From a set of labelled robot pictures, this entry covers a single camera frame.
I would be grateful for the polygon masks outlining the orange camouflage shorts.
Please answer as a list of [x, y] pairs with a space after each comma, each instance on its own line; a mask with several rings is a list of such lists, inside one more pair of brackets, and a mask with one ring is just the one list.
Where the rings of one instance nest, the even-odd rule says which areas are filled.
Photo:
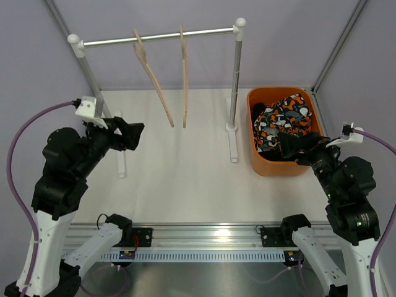
[[278, 133], [304, 136], [311, 132], [312, 112], [302, 94], [296, 93], [275, 103], [257, 103], [251, 120], [254, 145], [261, 155], [280, 152]]

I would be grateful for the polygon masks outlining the black shorts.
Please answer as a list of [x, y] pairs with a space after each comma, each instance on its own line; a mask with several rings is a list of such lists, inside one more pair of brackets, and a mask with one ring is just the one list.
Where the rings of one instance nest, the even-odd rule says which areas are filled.
[[273, 114], [280, 111], [278, 107], [265, 106], [257, 103], [252, 108], [252, 131], [254, 147], [257, 153], [269, 161], [290, 161], [290, 158], [283, 158], [278, 143], [277, 134], [285, 132], [291, 134], [292, 123], [282, 113]]

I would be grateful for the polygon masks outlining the wooden hanger with camo shorts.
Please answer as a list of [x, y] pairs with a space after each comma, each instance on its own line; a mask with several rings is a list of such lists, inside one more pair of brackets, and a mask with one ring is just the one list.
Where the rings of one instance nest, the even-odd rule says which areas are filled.
[[153, 86], [154, 86], [155, 91], [157, 92], [157, 95], [161, 101], [161, 104], [165, 111], [166, 117], [168, 118], [168, 122], [169, 122], [170, 126], [174, 127], [174, 119], [173, 119], [173, 115], [172, 115], [172, 112], [169, 107], [168, 100], [166, 99], [166, 96], [163, 93], [163, 89], [161, 88], [157, 77], [155, 76], [150, 64], [147, 61], [147, 53], [146, 53], [143, 41], [136, 29], [133, 29], [133, 34], [137, 39], [137, 43], [135, 43], [133, 45], [136, 57], [139, 60], [141, 66], [143, 67], [145, 72], [147, 73], [148, 77], [150, 78], [150, 80], [153, 83]]

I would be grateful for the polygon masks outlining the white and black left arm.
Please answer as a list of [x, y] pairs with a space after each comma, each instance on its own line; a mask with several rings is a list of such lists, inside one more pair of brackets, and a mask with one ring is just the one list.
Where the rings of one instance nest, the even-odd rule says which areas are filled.
[[85, 244], [62, 258], [67, 231], [88, 189], [87, 177], [109, 150], [135, 150], [145, 127], [120, 117], [104, 122], [106, 127], [88, 124], [83, 137], [71, 127], [49, 135], [32, 198], [33, 234], [25, 267], [20, 278], [6, 286], [5, 296], [74, 296], [105, 251], [136, 243], [132, 221], [112, 214]]

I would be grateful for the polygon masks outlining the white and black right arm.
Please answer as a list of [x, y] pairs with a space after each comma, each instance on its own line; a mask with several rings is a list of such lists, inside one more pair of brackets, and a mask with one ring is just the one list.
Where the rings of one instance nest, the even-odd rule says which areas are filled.
[[377, 258], [395, 221], [393, 213], [380, 231], [376, 211], [368, 194], [376, 187], [370, 162], [360, 157], [339, 161], [345, 145], [361, 144], [368, 137], [391, 152], [395, 149], [361, 128], [346, 125], [342, 135], [330, 139], [317, 132], [294, 136], [277, 135], [284, 158], [295, 158], [298, 165], [310, 166], [328, 199], [327, 219], [343, 254], [345, 273], [326, 253], [315, 237], [309, 220], [302, 214], [282, 220], [280, 238], [286, 245], [296, 245], [309, 261], [326, 296], [385, 296]]

